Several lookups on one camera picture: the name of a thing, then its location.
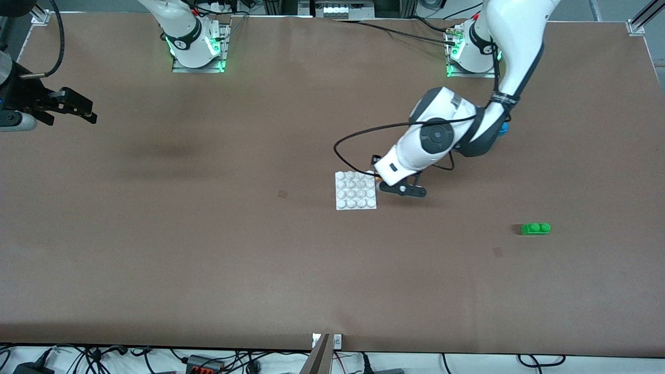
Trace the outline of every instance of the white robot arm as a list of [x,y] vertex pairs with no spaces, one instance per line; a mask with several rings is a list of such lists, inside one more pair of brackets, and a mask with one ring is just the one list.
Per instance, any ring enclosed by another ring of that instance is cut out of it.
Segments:
[[202,67],[220,54],[217,21],[194,16],[189,5],[182,0],[137,1],[155,16],[172,53],[183,66]]
[[540,60],[545,25],[559,1],[485,0],[477,21],[465,22],[464,32],[473,43],[464,49],[471,56],[465,59],[472,61],[474,55],[486,56],[491,52],[487,46],[493,41],[506,66],[499,92],[492,94],[486,107],[480,107],[444,87],[428,91],[411,112],[410,122],[459,120],[474,115],[475,118],[410,126],[374,165],[388,186],[404,183],[408,176],[436,163],[453,149],[463,156],[474,157],[491,148]]

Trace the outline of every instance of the black cable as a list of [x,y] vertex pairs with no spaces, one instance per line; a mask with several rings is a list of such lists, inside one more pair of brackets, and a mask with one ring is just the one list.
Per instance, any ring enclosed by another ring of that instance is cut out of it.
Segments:
[[474,5],[473,7],[468,7],[467,9],[462,9],[461,11],[455,12],[455,13],[453,13],[453,14],[451,14],[451,15],[447,15],[447,16],[445,16],[445,17],[442,18],[442,19],[449,19],[450,17],[452,17],[452,16],[454,16],[454,15],[458,15],[458,14],[460,14],[460,13],[464,13],[464,12],[466,12],[466,11],[470,11],[471,9],[473,9],[473,8],[477,8],[477,7],[481,6],[481,5],[483,5],[483,3],[476,4],[476,5]]
[[83,357],[85,357],[86,354],[87,354],[87,353],[85,353],[85,352],[84,352],[84,353],[81,353],[81,355],[80,355],[79,358],[78,358],[78,362],[77,362],[76,365],[74,366],[74,371],[72,372],[72,374],[76,374],[76,371],[78,370],[78,366],[81,364],[81,362],[83,362]]
[[277,353],[277,354],[279,354],[279,355],[284,355],[284,356],[289,356],[289,355],[305,355],[305,356],[309,357],[309,353],[305,353],[305,352],[274,352],[274,353]]
[[526,367],[530,367],[532,369],[538,369],[538,374],[543,374],[543,368],[544,367],[559,366],[559,365],[563,364],[564,362],[566,362],[566,355],[562,355],[561,360],[559,360],[557,362],[554,362],[554,363],[540,363],[536,359],[536,356],[534,356],[532,354],[526,354],[526,355],[529,356],[533,360],[533,364],[529,364],[529,363],[526,363],[526,362],[522,361],[522,355],[517,355],[517,360],[519,361],[520,364],[522,364]]
[[455,160],[453,159],[453,151],[452,150],[450,152],[448,152],[448,157],[450,158],[450,167],[449,168],[446,168],[444,166],[437,165],[437,164],[433,164],[432,166],[434,166],[435,168],[439,168],[441,170],[445,170],[447,172],[451,172],[451,171],[455,170]]
[[241,365],[240,365],[239,367],[235,367],[235,368],[233,368],[233,369],[227,371],[226,373],[232,373],[232,372],[234,372],[234,371],[236,371],[236,370],[238,370],[238,369],[242,369],[244,366],[247,366],[250,362],[255,362],[256,360],[258,360],[258,359],[260,359],[260,358],[263,358],[263,357],[265,357],[265,356],[271,355],[271,354],[273,354],[273,352],[266,352],[266,353],[264,353],[264,354],[262,354],[262,355],[258,355],[258,356],[256,356],[256,357],[254,357],[253,359],[250,359],[250,360],[249,360],[248,362],[246,362],[246,363],[241,363]]
[[176,359],[179,359],[180,361],[184,360],[185,357],[180,357],[179,355],[176,354],[176,352],[173,350],[173,348],[169,348],[169,351],[171,351],[171,354],[176,356]]
[[150,361],[148,361],[148,353],[143,355],[143,358],[146,360],[146,366],[148,367],[148,371],[150,374],[156,374],[154,370],[152,370],[152,367],[150,366]]
[[85,374],[88,374],[92,371],[92,374],[97,374],[97,372],[94,370],[94,367],[92,367],[92,362],[90,361],[90,356],[86,355],[85,356],[85,361],[88,361],[88,369],[85,369]]
[[76,358],[74,359],[74,361],[72,361],[72,365],[69,365],[69,369],[67,369],[67,371],[65,371],[65,374],[69,374],[69,371],[74,367],[74,364],[75,364],[77,361],[80,363],[81,360],[83,360],[83,355],[84,355],[84,353],[81,352],[81,353],[78,354],[78,356],[76,356]]
[[499,79],[501,78],[501,69],[499,68],[499,47],[489,38],[492,43],[492,65],[494,67],[494,92],[499,92]]
[[431,42],[441,43],[441,44],[445,44],[445,45],[455,45],[455,43],[452,42],[452,41],[444,41],[444,40],[440,40],[440,39],[433,39],[433,38],[423,37],[421,35],[409,34],[409,33],[403,32],[403,31],[389,29],[388,27],[373,25],[371,23],[365,23],[365,22],[356,22],[356,23],[358,25],[374,27],[375,29],[388,31],[389,33],[395,33],[395,34],[403,35],[403,36],[409,37],[409,38],[415,38],[415,39],[420,39],[420,40],[424,40],[424,41],[431,41]]
[[261,362],[251,359],[251,354],[247,355],[249,361],[245,365],[245,374],[259,374],[261,372]]
[[369,176],[377,176],[376,174],[373,174],[373,173],[364,172],[364,171],[358,169],[357,167],[353,166],[349,161],[346,161],[346,159],[344,157],[342,157],[342,155],[337,150],[337,146],[339,146],[339,144],[342,144],[344,141],[346,141],[348,139],[354,138],[355,136],[367,134],[368,132],[385,130],[387,128],[401,127],[401,126],[411,126],[413,124],[429,124],[429,125],[447,124],[447,123],[453,123],[453,122],[464,122],[466,120],[472,120],[474,118],[475,118],[475,115],[471,116],[471,117],[467,117],[467,118],[460,118],[460,119],[457,119],[457,120],[436,120],[436,121],[431,121],[431,122],[417,122],[417,121],[416,122],[400,122],[400,123],[385,124],[383,126],[367,128],[366,130],[357,131],[357,132],[354,132],[353,134],[346,135],[344,138],[341,138],[340,140],[338,140],[334,144],[334,146],[332,146],[332,150],[337,155],[337,157],[339,157],[339,159],[342,160],[342,162],[344,162],[348,167],[352,168],[354,171],[359,172],[361,174],[369,175]]
[[444,359],[444,367],[446,368],[446,373],[453,374],[450,372],[450,368],[448,367],[448,360],[446,360],[446,354],[441,353],[441,357]]
[[230,371],[232,369],[235,369],[235,364],[240,363],[240,365],[243,364],[243,359],[249,355],[248,353],[245,353],[244,355],[240,356],[240,351],[235,352],[235,359],[228,365],[224,365],[223,371]]
[[49,358],[49,354],[52,350],[53,348],[48,348],[46,351],[44,351],[44,353],[42,353],[42,355],[39,356],[39,358],[35,361],[34,367],[36,367],[38,370],[43,369],[46,365],[46,360]]
[[440,32],[440,33],[445,33],[445,32],[446,32],[446,29],[442,29],[441,27],[436,27],[436,26],[434,26],[434,25],[431,24],[428,20],[426,20],[425,18],[423,18],[423,17],[421,17],[421,16],[419,16],[419,15],[413,15],[413,16],[411,16],[411,17],[409,17],[409,18],[411,18],[411,19],[417,19],[417,20],[419,20],[420,22],[423,22],[423,23],[425,24],[425,26],[431,28],[432,30],[438,31],[438,32]]
[[2,370],[5,367],[5,365],[7,364],[7,361],[9,361],[9,356],[11,356],[11,352],[10,352],[9,348],[5,348],[2,351],[0,351],[0,355],[5,353],[5,352],[7,353],[7,356],[5,357],[5,360],[2,361],[2,364],[0,365],[0,370]]
[[367,353],[365,352],[360,352],[362,355],[362,362],[364,363],[364,370],[362,374],[374,374],[374,370],[372,370],[372,364],[370,363],[370,358],[367,357]]
[[60,16],[60,10],[58,9],[58,5],[55,3],[55,0],[49,0],[49,3],[51,3],[51,7],[53,7],[53,12],[55,12],[55,17],[58,19],[58,34],[60,35],[60,53],[58,54],[58,60],[55,62],[55,65],[53,67],[41,74],[25,74],[22,75],[22,79],[37,79],[37,78],[46,78],[53,73],[55,73],[58,68],[60,68],[60,65],[63,63],[63,57],[65,56],[65,28],[63,27],[63,18]]

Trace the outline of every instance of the cable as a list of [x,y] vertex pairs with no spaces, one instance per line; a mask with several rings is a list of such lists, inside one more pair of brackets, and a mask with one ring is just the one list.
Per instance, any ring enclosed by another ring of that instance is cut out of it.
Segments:
[[538,374],[543,374],[543,368],[544,367],[559,366],[559,365],[563,364],[564,362],[566,362],[566,355],[562,355],[561,360],[557,361],[557,362],[554,362],[554,363],[540,363],[536,359],[536,356],[534,356],[530,353],[526,354],[526,355],[529,356],[533,360],[533,364],[529,364],[529,363],[526,363],[526,362],[522,361],[522,355],[517,355],[517,360],[519,361],[520,364],[522,364],[526,367],[530,367],[532,369],[538,369]]
[[349,161],[346,161],[346,159],[344,157],[342,157],[342,155],[337,150],[337,146],[339,146],[339,144],[342,144],[344,141],[346,141],[348,139],[351,139],[351,138],[354,138],[356,136],[367,134],[368,132],[385,130],[387,128],[401,127],[401,126],[411,126],[413,124],[429,124],[429,125],[432,125],[432,124],[447,124],[447,123],[453,123],[453,122],[464,122],[466,120],[472,120],[474,118],[475,118],[475,115],[473,115],[471,117],[467,117],[467,118],[460,118],[460,119],[457,119],[457,120],[436,120],[436,121],[431,121],[431,122],[400,122],[400,123],[385,124],[383,126],[367,128],[366,130],[357,131],[357,132],[354,132],[353,134],[346,135],[344,138],[341,138],[340,140],[338,140],[334,144],[334,146],[332,146],[332,150],[337,155],[337,157],[339,157],[339,159],[342,160],[342,162],[344,162],[348,167],[352,168],[354,171],[359,172],[361,174],[369,175],[369,176],[377,176],[374,173],[364,172],[364,171],[358,169],[357,167],[353,166]]
[[499,47],[494,43],[494,39],[489,38],[492,44],[492,66],[494,68],[494,92],[499,92],[499,78],[501,78],[501,69],[499,68]]
[[419,0],[419,3],[431,11],[440,11],[446,6],[447,0]]
[[379,26],[379,25],[373,25],[371,23],[365,23],[365,22],[356,22],[356,23],[358,25],[365,25],[365,26],[369,26],[369,27],[374,27],[375,29],[388,31],[389,33],[395,33],[395,34],[403,35],[403,36],[409,37],[409,38],[420,39],[420,40],[424,40],[424,41],[431,41],[431,42],[441,43],[441,44],[445,44],[445,45],[455,45],[455,43],[452,42],[452,41],[444,41],[444,40],[440,40],[440,39],[433,39],[433,38],[423,37],[421,35],[409,34],[409,33],[403,32],[403,31],[393,30],[393,29],[389,29],[387,27],[383,27],[383,26]]
[[37,361],[35,361],[35,364],[33,366],[39,370],[44,369],[44,366],[46,365],[46,360],[49,358],[49,354],[51,353],[52,350],[53,348],[48,348],[46,351],[44,351],[44,353],[42,353],[42,355],[39,356]]
[[5,348],[2,351],[0,351],[0,355],[5,353],[5,352],[7,353],[7,356],[5,357],[5,360],[2,361],[2,364],[0,365],[0,370],[2,370],[5,367],[5,365],[7,364],[7,361],[9,361],[9,356],[11,356],[11,352],[10,352],[9,348]]
[[335,352],[334,356],[337,358],[337,362],[339,362],[339,367],[342,368],[342,374],[346,374],[346,369],[344,368],[344,364],[342,363],[342,359],[339,357],[339,354]]
[[308,354],[308,353],[305,353],[305,352],[274,352],[274,353],[277,353],[277,354],[279,354],[279,355],[284,355],[284,356],[289,356],[289,355],[305,355],[305,356],[309,357],[309,354]]
[[60,16],[60,10],[58,9],[58,5],[55,3],[55,0],[49,0],[49,3],[51,3],[51,7],[53,7],[53,11],[55,12],[55,17],[58,19],[58,34],[60,35],[60,53],[58,54],[58,60],[49,71],[39,74],[24,74],[21,75],[21,79],[38,79],[49,77],[53,75],[53,73],[55,73],[63,63],[63,57],[65,56],[65,28],[63,27],[63,18]]
[[231,35],[233,35],[233,32],[234,32],[238,27],[240,27],[240,25],[243,24],[243,21],[244,21],[245,18],[247,18],[247,17],[249,17],[249,14],[246,14],[246,15],[244,15],[244,16],[242,16],[242,17],[240,18],[240,21],[238,21],[238,24],[237,24],[236,26],[234,26],[234,27],[231,29],[231,32],[229,33],[229,37],[230,37]]
[[451,14],[451,15],[447,15],[447,16],[445,16],[445,17],[442,18],[442,19],[449,19],[450,17],[452,17],[452,16],[454,16],[454,15],[458,15],[458,14],[460,14],[460,13],[464,13],[464,12],[466,12],[466,11],[470,11],[471,9],[473,9],[473,8],[477,8],[477,7],[481,6],[481,5],[483,5],[483,3],[476,4],[476,5],[474,5],[473,7],[468,7],[467,9],[462,9],[461,11],[455,12],[455,13],[453,13],[453,14]]
[[259,374],[261,372],[261,362],[252,360],[251,354],[248,353],[249,361],[245,365],[245,374]]
[[367,357],[367,353],[365,352],[360,352],[362,355],[362,361],[365,365],[364,371],[362,374],[374,374],[374,370],[372,370],[372,364],[370,363],[370,358]]
[[435,168],[439,168],[441,170],[445,170],[447,172],[451,172],[451,171],[455,170],[455,160],[453,159],[453,152],[452,151],[448,152],[448,157],[450,158],[450,167],[449,168],[446,168],[446,167],[443,167],[443,166],[437,165],[437,164],[433,164],[432,166],[434,166]]
[[444,367],[446,368],[446,373],[453,374],[453,373],[450,372],[450,368],[448,367],[448,361],[446,360],[446,354],[441,353],[441,357],[444,359]]
[[176,354],[176,352],[173,350],[173,348],[169,348],[168,350],[171,351],[171,354],[172,354],[172,355],[176,356],[176,359],[179,359],[180,361],[182,361],[182,360],[185,359],[185,357],[180,357],[180,356],[178,356],[178,355]]
[[148,353],[146,352],[145,355],[143,355],[143,358],[146,360],[146,366],[148,367],[148,371],[150,374],[156,374],[154,370],[152,370],[152,367],[150,366],[150,361],[148,361]]
[[[246,363],[242,363],[242,362],[241,362],[241,363],[240,363],[240,366],[238,366],[238,367],[234,367],[233,369],[230,369],[230,370],[226,370],[226,369],[224,369],[223,371],[225,371],[226,373],[232,373],[232,372],[234,372],[234,371],[236,371],[236,370],[238,370],[238,369],[242,369],[243,367],[247,366],[248,364],[250,364],[250,363],[252,363],[252,362],[256,362],[256,361],[257,361],[258,359],[260,359],[260,358],[263,358],[263,357],[265,357],[265,356],[271,355],[271,354],[273,354],[273,353],[274,353],[274,352],[266,352],[266,353],[263,353],[263,354],[261,354],[261,355],[258,355],[258,356],[256,356],[256,357],[254,357],[254,358],[250,358],[249,361],[246,362]],[[249,355],[250,355],[250,354],[248,353],[248,354],[244,355],[243,357],[240,357],[239,360],[240,360],[240,359],[243,359],[243,358],[245,358],[245,357],[247,357],[247,356],[249,356]],[[208,360],[208,361],[206,361],[206,362],[205,362],[203,365],[201,365],[201,366],[203,367],[204,365],[206,365],[207,363],[209,363],[209,362],[211,362],[211,361],[215,361],[215,360],[214,360],[214,359],[212,359],[212,360]]]
[[78,370],[78,366],[80,365],[81,361],[83,361],[84,356],[85,356],[85,353],[82,352],[80,355],[78,355],[78,358],[75,359],[74,362],[72,362],[72,366],[74,367],[74,371],[72,372],[72,374],[76,374],[76,370]]
[[420,22],[423,22],[427,27],[431,28],[431,29],[434,30],[434,31],[438,31],[438,32],[440,32],[440,33],[445,33],[445,32],[446,32],[446,29],[442,29],[441,27],[436,27],[436,26],[434,26],[433,24],[429,23],[425,18],[423,18],[423,17],[421,17],[421,16],[419,16],[419,15],[413,15],[413,16],[411,16],[411,17],[409,17],[409,18],[410,18],[410,19],[417,19],[417,20],[419,20]]

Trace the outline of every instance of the metal bracket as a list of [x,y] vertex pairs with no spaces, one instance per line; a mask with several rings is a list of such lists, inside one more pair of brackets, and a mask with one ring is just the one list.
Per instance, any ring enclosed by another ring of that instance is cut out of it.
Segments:
[[319,337],[316,339],[312,353],[309,354],[307,361],[300,370],[300,374],[330,374],[333,365],[334,345],[338,336],[341,347],[341,334],[312,334],[312,342],[315,340],[315,335]]
[[626,22],[628,34],[638,37],[644,34],[644,26],[665,8],[665,0],[651,0],[642,10]]
[[[319,339],[321,338],[321,334],[314,333],[312,334],[312,348],[316,347],[317,343],[319,342]],[[333,337],[333,346],[332,348],[335,351],[339,351],[342,349],[342,334],[335,334]]]
[[218,21],[214,22],[216,25],[219,25],[219,31],[217,31],[217,27],[214,28],[215,32],[213,33],[213,41],[211,41],[210,47],[213,50],[219,49],[219,54],[208,64],[199,68],[185,67],[173,58],[173,65],[171,67],[173,73],[224,73],[224,70],[226,70],[226,58],[229,53],[231,26],[226,23],[219,24]]
[[51,20],[51,11],[48,9],[41,9],[39,5],[35,5],[30,11],[30,14],[33,15],[32,23],[34,26],[46,26]]
[[397,194],[400,196],[411,196],[413,198],[424,198],[427,196],[427,190],[418,185],[418,180],[420,179],[420,172],[415,173],[415,179],[413,183],[409,183],[409,177],[402,179],[401,181],[395,183],[394,186],[389,186],[384,181],[378,184],[378,189],[387,192],[389,194]]
[[626,21],[626,30],[628,30],[628,35],[631,37],[643,37],[644,36],[644,27],[639,27],[637,29],[633,29],[634,24],[632,23],[632,19],[629,19]]

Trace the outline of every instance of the green led light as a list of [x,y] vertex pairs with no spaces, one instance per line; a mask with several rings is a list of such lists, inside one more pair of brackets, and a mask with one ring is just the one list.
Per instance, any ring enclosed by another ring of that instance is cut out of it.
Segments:
[[208,49],[213,56],[219,54],[219,42],[217,42],[215,39],[205,37],[205,43],[208,45]]
[[171,42],[169,42],[168,39],[166,39],[166,44],[168,45],[169,52],[171,52],[171,56],[175,57],[176,54],[175,54],[175,52],[173,52],[173,44],[171,44]]
[[220,73],[224,73],[224,70],[226,70],[226,60],[218,61],[217,62],[217,69],[219,69]]

